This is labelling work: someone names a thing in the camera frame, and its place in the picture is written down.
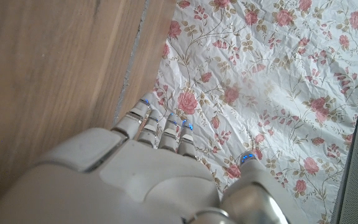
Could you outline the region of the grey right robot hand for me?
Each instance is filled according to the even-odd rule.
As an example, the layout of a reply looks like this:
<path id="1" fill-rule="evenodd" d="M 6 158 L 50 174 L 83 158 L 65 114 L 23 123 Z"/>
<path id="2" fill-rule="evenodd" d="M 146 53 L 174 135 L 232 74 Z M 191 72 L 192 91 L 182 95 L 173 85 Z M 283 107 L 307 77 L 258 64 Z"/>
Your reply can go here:
<path id="1" fill-rule="evenodd" d="M 305 214 L 243 152 L 240 178 L 218 193 L 195 156 L 193 126 L 144 95 L 110 130 L 88 129 L 45 153 L 0 199 L 0 223 L 304 223 Z"/>

